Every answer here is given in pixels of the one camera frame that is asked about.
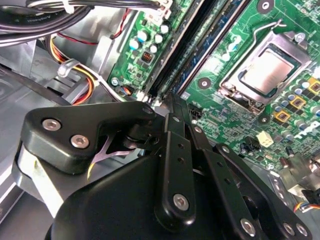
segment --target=cable bundle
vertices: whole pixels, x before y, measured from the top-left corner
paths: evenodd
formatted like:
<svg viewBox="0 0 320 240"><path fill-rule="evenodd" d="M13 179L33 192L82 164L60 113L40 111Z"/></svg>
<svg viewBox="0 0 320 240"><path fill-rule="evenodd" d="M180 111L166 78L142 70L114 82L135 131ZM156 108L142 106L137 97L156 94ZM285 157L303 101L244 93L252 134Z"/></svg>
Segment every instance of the cable bundle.
<svg viewBox="0 0 320 240"><path fill-rule="evenodd" d="M27 7L0 5L0 47L29 42L71 27L82 20L94 6L157 9L151 0L69 0L73 14L64 9L62 0L29 0Z"/></svg>

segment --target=white plastic part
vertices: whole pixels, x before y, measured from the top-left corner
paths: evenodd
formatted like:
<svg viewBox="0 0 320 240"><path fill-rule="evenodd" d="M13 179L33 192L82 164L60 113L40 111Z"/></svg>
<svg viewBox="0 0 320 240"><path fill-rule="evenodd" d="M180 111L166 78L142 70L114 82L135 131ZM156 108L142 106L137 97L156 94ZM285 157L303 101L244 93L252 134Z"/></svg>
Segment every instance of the white plastic part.
<svg viewBox="0 0 320 240"><path fill-rule="evenodd" d="M274 143L270 134L265 131L260 132L256 137L258 138L260 145L265 148L270 147Z"/></svg>
<svg viewBox="0 0 320 240"><path fill-rule="evenodd" d="M63 3L64 10L68 14L74 14L75 13L75 7L69 4L69 0L61 0Z"/></svg>

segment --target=silver screw head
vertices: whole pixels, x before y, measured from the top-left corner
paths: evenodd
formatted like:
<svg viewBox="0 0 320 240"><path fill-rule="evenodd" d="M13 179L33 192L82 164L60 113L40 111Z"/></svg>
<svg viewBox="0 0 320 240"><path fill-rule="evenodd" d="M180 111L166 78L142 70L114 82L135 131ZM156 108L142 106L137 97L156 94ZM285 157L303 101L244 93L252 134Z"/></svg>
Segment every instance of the silver screw head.
<svg viewBox="0 0 320 240"><path fill-rule="evenodd" d="M71 144L77 149L85 149L89 146L89 140L85 136L77 134L71 137Z"/></svg>
<svg viewBox="0 0 320 240"><path fill-rule="evenodd" d="M303 33L303 32L299 32L297 33L296 35L294 35L294 40L297 42L297 43L301 43L303 40L306 39L306 34Z"/></svg>
<svg viewBox="0 0 320 240"><path fill-rule="evenodd" d="M119 85L119 80L116 77L111 78L111 85L116 87Z"/></svg>
<svg viewBox="0 0 320 240"><path fill-rule="evenodd" d="M143 107L142 110L147 114L152 114L153 111L149 107Z"/></svg>
<svg viewBox="0 0 320 240"><path fill-rule="evenodd" d="M180 193L173 196L173 203L181 211L187 211L189 209L189 202L187 198Z"/></svg>
<svg viewBox="0 0 320 240"><path fill-rule="evenodd" d="M253 224L245 218L242 218L240 220L241 226L243 228L243 230L250 236L250 237L254 237L256 235L256 229L253 226Z"/></svg>
<svg viewBox="0 0 320 240"><path fill-rule="evenodd" d="M301 224L297 223L297 224L296 224L296 228L298 229L298 231L299 231L302 235L304 235L305 237L308 236L307 230L306 230Z"/></svg>
<svg viewBox="0 0 320 240"><path fill-rule="evenodd" d="M176 116L173 116L172 118L173 118L173 120L175 120L176 122L178 122L178 123L180 122L180 119L177 118Z"/></svg>
<svg viewBox="0 0 320 240"><path fill-rule="evenodd" d="M286 222L283 223L284 229L288 232L288 234L294 236L295 235L295 231L293 230L293 228Z"/></svg>
<svg viewBox="0 0 320 240"><path fill-rule="evenodd" d="M229 148L227 148L226 146L222 146L222 150L225 151L226 153L230 153Z"/></svg>
<svg viewBox="0 0 320 240"><path fill-rule="evenodd" d="M202 133L201 128L198 127L198 126L195 126L195 127L194 127L194 130L195 130L196 132L198 132L198 133Z"/></svg>
<svg viewBox="0 0 320 240"><path fill-rule="evenodd" d="M42 126L48 131L58 131L61 128L60 122L55 119L46 119L42 122Z"/></svg>

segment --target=orange wire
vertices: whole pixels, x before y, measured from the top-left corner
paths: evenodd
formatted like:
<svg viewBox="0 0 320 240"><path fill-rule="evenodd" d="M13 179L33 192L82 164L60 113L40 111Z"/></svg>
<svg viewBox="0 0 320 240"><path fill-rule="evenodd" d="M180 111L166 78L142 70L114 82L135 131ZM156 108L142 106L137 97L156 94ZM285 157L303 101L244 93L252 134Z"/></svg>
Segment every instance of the orange wire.
<svg viewBox="0 0 320 240"><path fill-rule="evenodd" d="M66 61L66 60L64 59L64 57L61 56L60 53L57 51L56 46L53 46L53 51L54 51L54 53L58 56L58 58L59 58L59 60L61 61L61 63L63 63L63 62ZM88 98L91 96L91 94L92 94L92 92L93 92L94 86L93 86L92 81L91 81L88 77L86 78L86 80L87 80L88 85L89 85L88 92L87 92L87 94L83 97L83 99L79 99L79 100L77 100L77 101L75 101L75 102L73 103L73 105L75 105L75 106L76 106L76 105L83 104L85 101L87 101Z"/></svg>

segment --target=black cable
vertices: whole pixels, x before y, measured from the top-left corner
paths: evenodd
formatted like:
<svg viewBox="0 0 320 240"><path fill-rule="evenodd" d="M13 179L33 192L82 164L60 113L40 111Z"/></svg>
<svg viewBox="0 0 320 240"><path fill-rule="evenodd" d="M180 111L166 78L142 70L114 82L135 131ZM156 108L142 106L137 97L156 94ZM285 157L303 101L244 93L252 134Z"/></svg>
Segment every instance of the black cable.
<svg viewBox="0 0 320 240"><path fill-rule="evenodd" d="M65 22L62 25L58 25L55 27L52 27L50 29L44 29L41 32L38 33L9 33L9 34L1 34L0 35L0 47L6 47L6 46L12 46L17 45L19 43L23 42L29 42L32 40L36 40L38 38L45 37L47 35L51 35L60 31L63 31L66 28L71 27L72 25L76 24L80 20L82 20L89 12L91 8L90 7L79 7L76 9L74 14L70 14L72 17L71 19L68 19L67 22Z"/></svg>
<svg viewBox="0 0 320 240"><path fill-rule="evenodd" d="M112 8L150 8L158 9L160 7L159 3L156 1L145 1L145 0L126 0L126 1L117 1L117 0L104 0L104 1L91 1L91 0L71 0L69 4L72 6L84 5L84 6L102 6L102 7L112 7ZM63 8L64 4L62 2L52 2L52 3L43 3L34 6L34 8Z"/></svg>

